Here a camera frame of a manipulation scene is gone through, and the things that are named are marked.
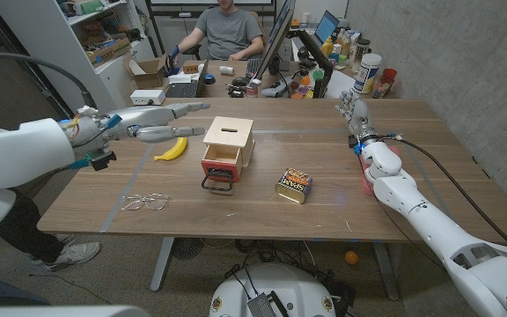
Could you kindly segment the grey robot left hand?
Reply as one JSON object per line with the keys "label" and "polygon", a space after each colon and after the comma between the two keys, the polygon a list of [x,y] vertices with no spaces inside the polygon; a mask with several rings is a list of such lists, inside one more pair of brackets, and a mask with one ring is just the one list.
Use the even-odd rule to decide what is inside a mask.
{"label": "grey robot left hand", "polygon": [[119,109],[107,114],[94,114],[78,121],[78,134],[70,141],[74,148],[90,145],[98,148],[109,140],[136,137],[156,144],[184,136],[199,136],[201,127],[171,127],[169,122],[210,108],[207,102],[175,103],[167,106],[138,106]]}

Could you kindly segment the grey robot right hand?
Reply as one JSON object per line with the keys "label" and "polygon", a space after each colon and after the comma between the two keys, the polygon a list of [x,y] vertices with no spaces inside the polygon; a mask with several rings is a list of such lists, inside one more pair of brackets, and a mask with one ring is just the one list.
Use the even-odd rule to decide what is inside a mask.
{"label": "grey robot right hand", "polygon": [[349,131],[357,140],[362,142],[365,138],[378,135],[374,129],[367,104],[353,88],[342,91],[340,101],[341,105],[336,105],[335,109],[346,120]]}

